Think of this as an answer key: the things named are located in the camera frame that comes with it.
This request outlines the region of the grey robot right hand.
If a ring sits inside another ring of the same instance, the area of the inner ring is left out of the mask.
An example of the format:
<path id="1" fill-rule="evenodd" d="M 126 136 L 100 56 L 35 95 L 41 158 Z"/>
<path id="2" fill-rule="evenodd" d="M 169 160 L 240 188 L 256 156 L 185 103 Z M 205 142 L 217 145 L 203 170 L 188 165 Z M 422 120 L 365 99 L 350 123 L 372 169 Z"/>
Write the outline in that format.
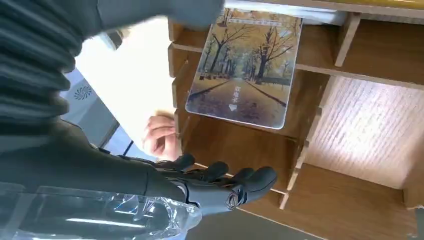
<path id="1" fill-rule="evenodd" d="M 112 155 L 75 124 L 60 92 L 83 42 L 155 16 L 196 27 L 215 21 L 222 0 L 3 0 L 0 3 L 0 237 L 3 240 L 168 240 L 202 217 L 265 196 L 271 167 L 231 178 L 216 162 L 193 170 L 175 156 L 169 117 L 148 127 L 148 148 L 165 160 Z"/>

